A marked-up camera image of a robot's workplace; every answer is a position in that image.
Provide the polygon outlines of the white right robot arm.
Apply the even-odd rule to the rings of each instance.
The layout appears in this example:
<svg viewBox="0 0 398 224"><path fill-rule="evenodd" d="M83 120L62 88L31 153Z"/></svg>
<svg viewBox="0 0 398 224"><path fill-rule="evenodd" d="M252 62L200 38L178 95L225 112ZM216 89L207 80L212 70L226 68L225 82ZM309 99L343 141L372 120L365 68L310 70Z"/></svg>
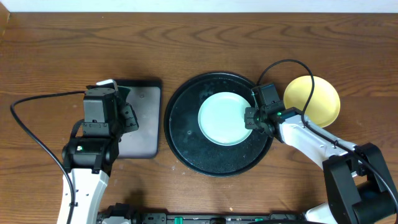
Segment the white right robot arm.
<svg viewBox="0 0 398 224"><path fill-rule="evenodd" d="M247 129L292 146L323 170L327 204L309 210L319 223L376 223L397 214L397 189L381 150L344 141L313 124L297 108L246 108Z"/></svg>

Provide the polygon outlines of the yellow plate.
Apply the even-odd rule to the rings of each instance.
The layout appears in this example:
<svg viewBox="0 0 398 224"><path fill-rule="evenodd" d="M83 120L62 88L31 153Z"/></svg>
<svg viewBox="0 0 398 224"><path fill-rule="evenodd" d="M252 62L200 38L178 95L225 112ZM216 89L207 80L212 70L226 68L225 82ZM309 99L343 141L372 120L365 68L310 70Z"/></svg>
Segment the yellow plate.
<svg viewBox="0 0 398 224"><path fill-rule="evenodd" d="M305 115L321 128L332 124L340 112L340 97L335 88L326 80L314 77L315 88ZM310 75L298 77L291 81L284 91L283 101L286 108L296 107L303 110L310 90L312 79Z"/></svg>

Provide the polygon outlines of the green sponge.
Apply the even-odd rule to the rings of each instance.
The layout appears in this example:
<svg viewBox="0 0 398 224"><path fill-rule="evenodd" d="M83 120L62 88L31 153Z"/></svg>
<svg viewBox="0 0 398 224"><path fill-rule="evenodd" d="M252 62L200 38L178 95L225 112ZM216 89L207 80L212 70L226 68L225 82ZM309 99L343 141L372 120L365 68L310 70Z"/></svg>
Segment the green sponge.
<svg viewBox="0 0 398 224"><path fill-rule="evenodd" d="M117 98L120 101L126 101L131 89L128 86L118 86L118 90L116 91Z"/></svg>

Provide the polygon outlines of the mint green plate front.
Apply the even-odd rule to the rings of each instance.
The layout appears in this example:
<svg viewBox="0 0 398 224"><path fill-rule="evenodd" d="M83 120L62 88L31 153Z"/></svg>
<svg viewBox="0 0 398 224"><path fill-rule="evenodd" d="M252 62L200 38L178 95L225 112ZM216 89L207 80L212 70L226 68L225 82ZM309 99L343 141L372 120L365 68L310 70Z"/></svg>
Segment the mint green plate front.
<svg viewBox="0 0 398 224"><path fill-rule="evenodd" d="M221 92L211 95L200 106L198 125L202 134L220 146L233 146L246 140L251 130L245 128L245 109L249 102L242 96Z"/></svg>

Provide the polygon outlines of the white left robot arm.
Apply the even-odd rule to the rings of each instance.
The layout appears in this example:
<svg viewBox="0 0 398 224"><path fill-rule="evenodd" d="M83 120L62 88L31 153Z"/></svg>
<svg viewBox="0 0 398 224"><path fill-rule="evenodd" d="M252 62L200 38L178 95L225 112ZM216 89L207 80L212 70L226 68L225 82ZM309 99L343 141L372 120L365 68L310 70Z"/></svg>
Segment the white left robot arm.
<svg viewBox="0 0 398 224"><path fill-rule="evenodd" d="M114 98L84 99L84 118L75 123L62 152L67 176L58 223L96 223L123 134L138 129L132 106Z"/></svg>

